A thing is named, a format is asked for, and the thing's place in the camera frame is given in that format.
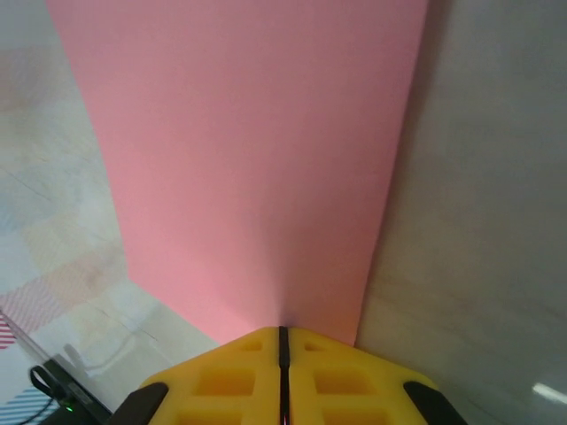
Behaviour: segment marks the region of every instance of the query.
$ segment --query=tiled floor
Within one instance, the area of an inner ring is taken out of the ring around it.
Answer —
[[[430,375],[471,424],[564,424],[567,7],[432,3],[358,344]],[[214,346],[128,280],[40,0],[0,0],[0,146],[0,305],[49,355],[114,409]],[[4,398],[27,387],[10,382]]]

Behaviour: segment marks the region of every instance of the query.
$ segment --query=black cable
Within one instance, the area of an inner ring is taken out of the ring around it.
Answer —
[[[54,401],[53,398],[50,398],[50,401],[45,403],[45,406],[43,406],[37,413],[34,413],[34,415],[30,416],[23,422],[18,422],[16,425],[25,425],[26,423],[29,423],[34,419],[37,419],[38,416],[41,416],[42,413],[45,412],[49,408],[49,406],[51,406],[51,403],[53,403],[53,401]]]
[[[51,406],[51,403],[53,403],[53,401],[57,400],[60,403],[64,398],[66,398],[65,389],[44,367],[34,366],[29,369],[29,380],[32,382],[32,385],[34,385],[34,387],[36,387],[39,391],[49,397],[50,400],[45,403],[45,406],[43,406],[39,411],[34,413],[23,422],[18,422],[16,425],[25,425],[37,419],[37,417],[39,417],[49,408],[49,406]]]

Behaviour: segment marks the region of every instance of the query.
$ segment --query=yellow robot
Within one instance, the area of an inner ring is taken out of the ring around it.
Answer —
[[[301,328],[160,372],[108,425],[466,425],[427,377]]]

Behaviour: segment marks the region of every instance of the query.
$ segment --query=pink sheet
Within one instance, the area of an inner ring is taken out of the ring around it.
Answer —
[[[352,343],[425,0],[48,0],[129,274],[223,343]]]

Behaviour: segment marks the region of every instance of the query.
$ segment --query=red striped pattern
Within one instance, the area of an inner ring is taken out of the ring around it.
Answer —
[[[125,277],[126,263],[120,243],[107,243],[72,263],[0,295],[0,308],[29,334],[74,306],[97,297]]]
[[[12,333],[12,330],[8,326],[8,323],[4,320],[3,315],[0,315],[0,350],[8,348],[10,345],[16,342],[16,336]]]
[[[27,334],[64,312],[41,278],[0,295],[0,306],[3,312]]]

